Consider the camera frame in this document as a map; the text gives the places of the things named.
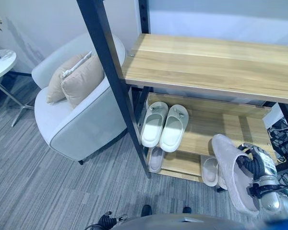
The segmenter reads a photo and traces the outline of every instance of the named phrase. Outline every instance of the gray slipper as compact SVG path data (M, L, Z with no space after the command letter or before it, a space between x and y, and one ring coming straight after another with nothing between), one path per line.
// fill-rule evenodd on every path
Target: gray slipper
M152 173L160 172L163 157L164 151L161 148L153 148L148 163L149 171L151 171Z

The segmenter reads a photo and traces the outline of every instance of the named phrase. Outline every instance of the side table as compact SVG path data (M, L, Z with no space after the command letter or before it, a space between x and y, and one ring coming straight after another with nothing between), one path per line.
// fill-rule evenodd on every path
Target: side table
M0 49L0 77L2 77L4 74L6 74L16 63L16 53L12 50L8 49ZM11 108L19 108L19 112L17 113L16 117L14 118L12 122L12 127L16 124L18 121L22 111L24 109L31 109L34 110L33 106L23 104L19 100L17 100L3 85L0 83L0 89L8 95L13 101L15 101L19 106L17 107L11 107Z

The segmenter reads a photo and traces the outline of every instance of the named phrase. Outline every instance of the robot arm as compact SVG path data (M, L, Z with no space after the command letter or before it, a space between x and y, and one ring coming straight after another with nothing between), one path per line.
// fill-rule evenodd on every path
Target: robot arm
M259 199L261 207L273 219L288 218L287 185L277 179L277 171L270 155L258 146L244 143L238 147L252 155L252 160L241 157L239 166L244 166L253 174L253 185L249 188L251 196Z

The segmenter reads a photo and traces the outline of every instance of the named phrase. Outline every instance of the white marble tabletop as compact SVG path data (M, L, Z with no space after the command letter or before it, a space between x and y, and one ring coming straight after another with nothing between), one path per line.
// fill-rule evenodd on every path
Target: white marble tabletop
M16 63L16 53L8 49L0 49L0 77L10 71Z

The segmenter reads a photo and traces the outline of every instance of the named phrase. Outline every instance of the white slipper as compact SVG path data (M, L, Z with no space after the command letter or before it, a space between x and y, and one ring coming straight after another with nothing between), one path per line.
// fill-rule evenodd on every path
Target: white slipper
M201 168L203 182L210 186L216 186L218 182L218 163L215 157L201 155Z
M142 145L151 148L158 144L167 114L168 105L164 102L150 105L141 132Z
M169 109L159 143L165 152L174 152L178 149L188 121L188 111L182 105L175 104Z
M224 176L223 176L221 167L218 167L218 181L217 181L217 183L221 188L227 190L226 182L224 180Z
M164 158L164 151L161 148L153 148L149 158L149 171L157 173L161 171L162 161Z

